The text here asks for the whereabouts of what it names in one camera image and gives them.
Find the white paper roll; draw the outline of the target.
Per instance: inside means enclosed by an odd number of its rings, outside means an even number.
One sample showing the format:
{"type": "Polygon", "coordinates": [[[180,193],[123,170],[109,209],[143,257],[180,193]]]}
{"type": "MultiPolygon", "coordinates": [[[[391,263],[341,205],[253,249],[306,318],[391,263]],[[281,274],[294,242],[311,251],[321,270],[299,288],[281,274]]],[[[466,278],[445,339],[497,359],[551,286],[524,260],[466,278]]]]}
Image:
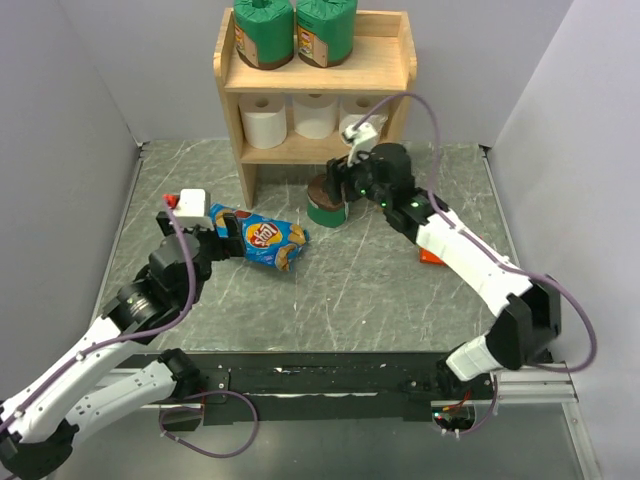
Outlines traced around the white paper roll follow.
{"type": "Polygon", "coordinates": [[[329,137],[338,122],[338,97],[304,93],[292,97],[294,131],[312,140],[329,137]]]}
{"type": "MultiPolygon", "coordinates": [[[[348,142],[342,136],[345,129],[359,121],[383,99],[384,96],[373,95],[343,95],[341,97],[339,106],[338,134],[343,144],[348,145],[348,142]]],[[[380,134],[388,120],[388,116],[389,106],[385,104],[366,120],[366,122],[376,130],[376,139],[367,148],[368,151],[371,151],[378,143],[380,134]]]]}
{"type": "Polygon", "coordinates": [[[239,111],[245,139],[250,146],[271,149],[284,142],[288,128],[283,94],[241,94],[239,111]]]}

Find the green roll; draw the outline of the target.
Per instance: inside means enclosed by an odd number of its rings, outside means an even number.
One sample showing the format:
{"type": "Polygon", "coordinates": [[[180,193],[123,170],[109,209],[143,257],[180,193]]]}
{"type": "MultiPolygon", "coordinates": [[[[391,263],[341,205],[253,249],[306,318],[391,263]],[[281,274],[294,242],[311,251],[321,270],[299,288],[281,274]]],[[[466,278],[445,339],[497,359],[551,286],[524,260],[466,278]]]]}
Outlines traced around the green roll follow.
{"type": "Polygon", "coordinates": [[[325,174],[314,177],[307,186],[307,215],[318,225],[337,228],[347,221],[348,205],[333,203],[324,189],[325,174]]]}
{"type": "Polygon", "coordinates": [[[235,47],[250,67],[274,70],[294,56],[294,9],[287,1],[235,1],[235,47]]]}
{"type": "Polygon", "coordinates": [[[344,63],[353,50],[357,5],[356,0],[298,1],[298,56],[318,68],[344,63]]]}

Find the green roll front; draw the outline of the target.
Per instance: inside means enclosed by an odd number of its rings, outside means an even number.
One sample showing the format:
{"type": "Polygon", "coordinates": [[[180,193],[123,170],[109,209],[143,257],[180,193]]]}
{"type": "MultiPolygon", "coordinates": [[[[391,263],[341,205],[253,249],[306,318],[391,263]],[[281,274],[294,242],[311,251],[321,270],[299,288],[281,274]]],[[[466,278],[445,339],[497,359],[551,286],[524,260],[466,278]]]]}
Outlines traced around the green roll front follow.
{"type": "Polygon", "coordinates": [[[250,67],[274,70],[294,56],[294,9],[287,1],[235,1],[235,47],[250,67]]]}

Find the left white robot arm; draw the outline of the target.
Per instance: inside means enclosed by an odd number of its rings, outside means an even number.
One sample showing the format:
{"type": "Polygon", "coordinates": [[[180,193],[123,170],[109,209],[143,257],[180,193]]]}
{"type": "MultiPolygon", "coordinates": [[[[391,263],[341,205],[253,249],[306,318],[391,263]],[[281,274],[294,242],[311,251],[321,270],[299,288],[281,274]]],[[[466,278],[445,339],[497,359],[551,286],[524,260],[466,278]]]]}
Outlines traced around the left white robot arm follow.
{"type": "Polygon", "coordinates": [[[222,226],[204,217],[192,227],[161,212],[164,235],[135,279],[120,288],[81,339],[28,387],[1,403],[1,463],[13,478],[43,479],[82,440],[138,407],[185,402],[199,369],[179,348],[97,391],[113,368],[185,319],[200,299],[216,261],[242,257],[246,245],[230,213],[222,226]]]}

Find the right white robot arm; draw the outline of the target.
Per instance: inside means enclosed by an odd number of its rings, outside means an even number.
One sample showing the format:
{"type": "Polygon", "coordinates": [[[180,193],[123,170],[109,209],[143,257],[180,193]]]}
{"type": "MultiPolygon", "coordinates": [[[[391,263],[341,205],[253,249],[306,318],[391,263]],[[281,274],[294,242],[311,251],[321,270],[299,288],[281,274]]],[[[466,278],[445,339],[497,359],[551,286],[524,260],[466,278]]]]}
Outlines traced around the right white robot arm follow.
{"type": "Polygon", "coordinates": [[[325,191],[333,202],[365,198],[387,223],[433,253],[484,301],[491,328],[449,352],[436,367],[437,386],[456,399],[472,381],[499,369],[518,370],[537,359],[561,332],[560,295],[547,279],[521,273],[469,230],[439,197],[420,188],[404,146],[383,143],[326,164],[325,191]]]}

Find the wooden two-tier shelf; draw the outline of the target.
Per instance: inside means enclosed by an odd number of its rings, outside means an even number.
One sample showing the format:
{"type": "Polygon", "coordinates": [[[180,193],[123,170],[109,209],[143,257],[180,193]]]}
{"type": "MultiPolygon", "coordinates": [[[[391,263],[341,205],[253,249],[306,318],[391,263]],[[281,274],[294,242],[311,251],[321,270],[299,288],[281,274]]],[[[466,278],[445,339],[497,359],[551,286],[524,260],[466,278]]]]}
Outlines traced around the wooden two-tier shelf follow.
{"type": "Polygon", "coordinates": [[[289,131],[272,149],[257,149],[245,139],[239,99],[248,93],[328,93],[355,96],[391,95],[413,88],[418,59],[406,11],[359,10],[354,50],[343,64],[316,68],[299,58],[275,70],[258,70],[242,61],[235,49],[233,9],[225,9],[213,55],[213,71],[236,161],[245,206],[254,204],[260,165],[322,165],[345,154],[334,132],[311,140],[289,131]]]}

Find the blue Lays chip bag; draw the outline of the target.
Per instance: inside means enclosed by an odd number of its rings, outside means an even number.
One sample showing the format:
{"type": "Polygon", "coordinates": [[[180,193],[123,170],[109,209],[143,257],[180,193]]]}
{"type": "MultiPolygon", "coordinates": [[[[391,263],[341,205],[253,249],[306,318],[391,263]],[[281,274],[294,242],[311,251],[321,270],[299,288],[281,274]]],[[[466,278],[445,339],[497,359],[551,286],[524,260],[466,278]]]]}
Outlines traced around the blue Lays chip bag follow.
{"type": "Polygon", "coordinates": [[[274,267],[279,271],[290,271],[302,247],[310,240],[309,232],[298,224],[218,203],[210,207],[209,215],[215,226],[222,227],[223,214],[231,212],[240,222],[244,257],[251,262],[274,267]]]}

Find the orange razor package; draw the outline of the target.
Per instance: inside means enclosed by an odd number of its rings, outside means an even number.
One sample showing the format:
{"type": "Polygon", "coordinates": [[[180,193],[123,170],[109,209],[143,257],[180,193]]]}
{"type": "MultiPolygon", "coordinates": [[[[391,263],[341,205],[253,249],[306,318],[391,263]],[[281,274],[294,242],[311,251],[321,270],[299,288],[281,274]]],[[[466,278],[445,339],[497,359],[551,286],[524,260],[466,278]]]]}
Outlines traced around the orange razor package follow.
{"type": "Polygon", "coordinates": [[[421,248],[421,261],[448,265],[453,268],[469,264],[480,250],[468,239],[454,233],[448,237],[419,236],[416,244],[421,248]]]}

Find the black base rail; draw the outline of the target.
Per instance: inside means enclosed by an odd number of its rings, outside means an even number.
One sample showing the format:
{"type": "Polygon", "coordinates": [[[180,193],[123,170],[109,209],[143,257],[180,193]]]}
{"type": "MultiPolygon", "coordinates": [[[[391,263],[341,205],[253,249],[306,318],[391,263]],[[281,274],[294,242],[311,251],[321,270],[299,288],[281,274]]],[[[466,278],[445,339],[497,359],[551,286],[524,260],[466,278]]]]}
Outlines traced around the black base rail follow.
{"type": "Polygon", "coordinates": [[[429,422],[436,406],[483,405],[507,397],[534,370],[484,374],[457,393],[443,392],[441,352],[192,352],[200,375],[160,406],[202,406],[207,426],[235,421],[399,418],[429,422]]]}

